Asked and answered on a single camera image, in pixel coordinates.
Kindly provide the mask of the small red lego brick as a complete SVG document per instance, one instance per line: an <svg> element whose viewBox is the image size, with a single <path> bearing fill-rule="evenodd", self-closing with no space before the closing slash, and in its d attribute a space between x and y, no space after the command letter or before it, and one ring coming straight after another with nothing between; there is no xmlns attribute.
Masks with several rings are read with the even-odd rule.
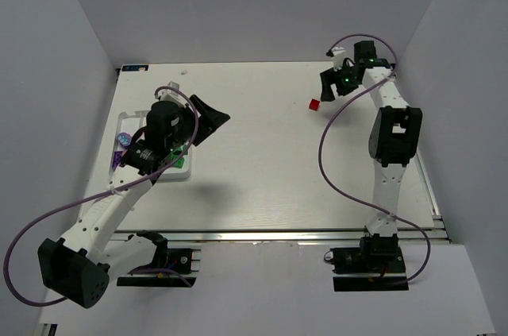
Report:
<svg viewBox="0 0 508 336"><path fill-rule="evenodd" d="M321 102L317 99L312 99L309 104L309 109L313 111L317 111L321 105Z"/></svg>

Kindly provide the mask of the green square lego brick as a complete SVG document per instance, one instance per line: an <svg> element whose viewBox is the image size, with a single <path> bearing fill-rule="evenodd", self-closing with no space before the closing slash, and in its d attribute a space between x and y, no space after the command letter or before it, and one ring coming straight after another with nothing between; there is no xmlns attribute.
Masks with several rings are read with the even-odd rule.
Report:
<svg viewBox="0 0 508 336"><path fill-rule="evenodd" d="M186 161L185 156L180 155L172 155L171 156L171 166L173 168L182 169Z"/></svg>

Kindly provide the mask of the purple oval flower lego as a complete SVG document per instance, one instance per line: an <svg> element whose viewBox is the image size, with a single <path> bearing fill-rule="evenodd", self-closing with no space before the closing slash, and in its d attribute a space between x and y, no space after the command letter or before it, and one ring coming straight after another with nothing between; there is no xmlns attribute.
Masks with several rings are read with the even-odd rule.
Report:
<svg viewBox="0 0 508 336"><path fill-rule="evenodd" d="M117 139L117 143L123 147L123 148L128 148L132 142L132 137L130 134L128 133L125 133L125 132L121 132L117 135L116 137Z"/></svg>

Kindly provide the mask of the purple lego plate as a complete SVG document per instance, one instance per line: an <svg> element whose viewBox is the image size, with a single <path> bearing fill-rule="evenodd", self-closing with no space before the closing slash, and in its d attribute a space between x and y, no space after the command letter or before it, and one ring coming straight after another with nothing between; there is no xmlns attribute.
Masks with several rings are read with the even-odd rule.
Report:
<svg viewBox="0 0 508 336"><path fill-rule="evenodd" d="M118 165L121 163L122 156L123 156L122 151L114 151L113 152L111 165L110 165L111 171L114 171L118 167Z"/></svg>

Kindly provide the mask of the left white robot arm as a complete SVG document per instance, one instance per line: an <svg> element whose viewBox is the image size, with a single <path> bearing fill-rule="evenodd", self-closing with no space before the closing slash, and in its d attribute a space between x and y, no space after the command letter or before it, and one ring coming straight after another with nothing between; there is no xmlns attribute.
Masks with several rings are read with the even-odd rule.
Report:
<svg viewBox="0 0 508 336"><path fill-rule="evenodd" d="M37 250L47 288L83 308L94 306L108 284L127 273L158 273L170 264L167 239L154 231L135 233L107 250L111 236L162 171L200 145L230 116L192 95L186 104L157 98L144 126L133 135L110 178L106 197L96 199L58 240L46 239Z"/></svg>

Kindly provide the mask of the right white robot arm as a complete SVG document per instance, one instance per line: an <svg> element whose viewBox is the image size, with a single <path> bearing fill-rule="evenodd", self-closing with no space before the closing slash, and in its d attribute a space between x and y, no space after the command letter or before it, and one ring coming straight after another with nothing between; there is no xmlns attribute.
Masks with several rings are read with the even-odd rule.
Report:
<svg viewBox="0 0 508 336"><path fill-rule="evenodd" d="M387 256L398 248L396 215L402 178L414 158L423 113L409 105L396 86L394 66L377 55L374 41L354 44L353 58L344 48L327 52L333 66L320 74L322 102L332 102L363 87L377 109L368 139L368 152L374 163L372 205L375 217L366 225L360 240L364 252Z"/></svg>

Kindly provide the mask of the white divided sorting tray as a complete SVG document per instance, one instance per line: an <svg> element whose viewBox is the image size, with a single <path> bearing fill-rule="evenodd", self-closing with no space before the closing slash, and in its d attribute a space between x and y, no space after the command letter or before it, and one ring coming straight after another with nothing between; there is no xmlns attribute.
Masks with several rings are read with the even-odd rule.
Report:
<svg viewBox="0 0 508 336"><path fill-rule="evenodd" d="M184 143L180 142L179 147L175 147L171 142L165 145L163 140L156 140L155 135L160 134L160 130L150 129L148 131L148 139L146 139L145 130L148 128L148 112L149 110L121 112L117 116L109 176L113 175L115 169L121 163L121 157L128 147L134 143L145 144L149 149L162 153L163 156L171 153L168 163L171 163L182 154L185 147ZM191 163L192 153L191 149L188 149L176 163L160 175L160 180L166 182L187 180L191 177Z"/></svg>

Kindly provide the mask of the left blue table sticker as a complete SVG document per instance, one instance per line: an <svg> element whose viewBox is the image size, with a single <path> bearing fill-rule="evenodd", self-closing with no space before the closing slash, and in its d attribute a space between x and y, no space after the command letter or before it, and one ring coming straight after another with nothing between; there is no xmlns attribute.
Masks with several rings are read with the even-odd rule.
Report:
<svg viewBox="0 0 508 336"><path fill-rule="evenodd" d="M147 70L148 70L147 64L123 65L121 68L121 72L139 72Z"/></svg>

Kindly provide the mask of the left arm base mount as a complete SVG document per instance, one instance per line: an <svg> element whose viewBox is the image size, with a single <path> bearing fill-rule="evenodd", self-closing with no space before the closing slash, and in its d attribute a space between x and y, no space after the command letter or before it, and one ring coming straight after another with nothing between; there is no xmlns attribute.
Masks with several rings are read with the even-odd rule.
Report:
<svg viewBox="0 0 508 336"><path fill-rule="evenodd" d="M190 247L172 246L162 234L154 231L142 230L130 234L130 241L134 237L147 239L155 247L152 260L147 265L138 267L139 270L154 270L142 274L136 272L117 278L118 287L136 288L192 288L200 269L201 250Z"/></svg>

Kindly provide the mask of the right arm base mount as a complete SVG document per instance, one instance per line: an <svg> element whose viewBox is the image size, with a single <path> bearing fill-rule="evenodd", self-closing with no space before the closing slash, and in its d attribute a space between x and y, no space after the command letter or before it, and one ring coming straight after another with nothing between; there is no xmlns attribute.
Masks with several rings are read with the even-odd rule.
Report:
<svg viewBox="0 0 508 336"><path fill-rule="evenodd" d="M406 265L402 250L391 260L366 260L359 247L332 248L323 260L333 267L335 292L399 292L408 291Z"/></svg>

